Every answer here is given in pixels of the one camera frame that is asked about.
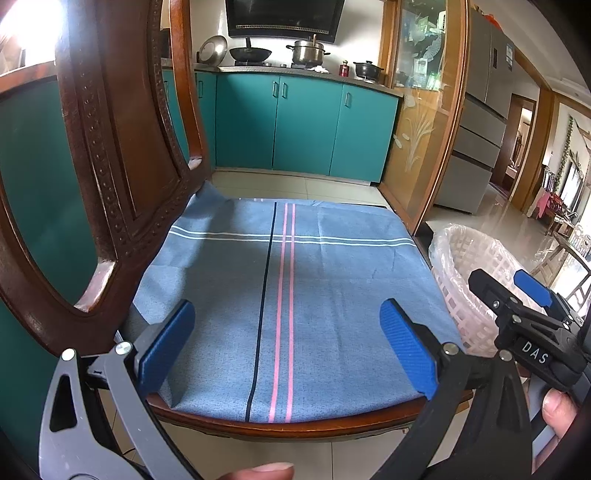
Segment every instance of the pink stripe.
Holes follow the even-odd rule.
[[[285,237],[287,235],[287,204],[283,218],[283,240],[281,242],[281,264],[279,265],[279,287],[277,290],[277,324],[275,325],[275,375],[273,377],[273,395],[269,409],[269,423],[275,421],[277,391],[279,390],[279,357],[281,353],[281,298],[283,295],[283,262],[285,261]]]
[[[285,423],[291,422],[294,403],[294,255],[296,248],[296,204],[291,211],[291,261],[290,261],[290,373],[287,390],[287,413]]]

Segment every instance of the sticker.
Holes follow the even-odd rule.
[[[507,63],[509,64],[509,70],[513,71],[513,45],[507,44]]]

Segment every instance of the frying pan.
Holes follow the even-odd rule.
[[[271,55],[272,51],[266,48],[252,48],[251,39],[246,38],[246,48],[231,48],[230,55],[236,61],[250,61],[260,63],[265,61]]]

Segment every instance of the white basket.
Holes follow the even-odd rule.
[[[496,314],[468,287],[472,271],[483,269],[503,284],[524,305],[542,309],[513,283],[523,267],[498,240],[463,225],[449,225],[433,238],[429,249],[433,275],[457,324],[466,353],[495,356],[494,340],[499,333]]]

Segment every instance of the cabinet door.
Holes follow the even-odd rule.
[[[380,181],[397,109],[394,96],[345,85],[331,177]]]
[[[343,85],[281,76],[273,170],[328,175]]]
[[[183,151],[185,160],[189,161],[189,143],[187,142],[187,134],[184,131],[181,110],[178,107],[173,71],[168,69],[163,70],[162,77],[164,79],[164,89],[166,90],[166,97],[168,98],[168,111],[170,112],[170,119],[173,122],[174,133],[177,136],[178,144]]]
[[[209,72],[196,72],[197,96],[199,108],[205,126],[207,146],[209,147],[209,160],[212,168],[216,166],[216,89],[217,75]]]
[[[279,76],[221,74],[217,78],[218,167],[273,165]]]

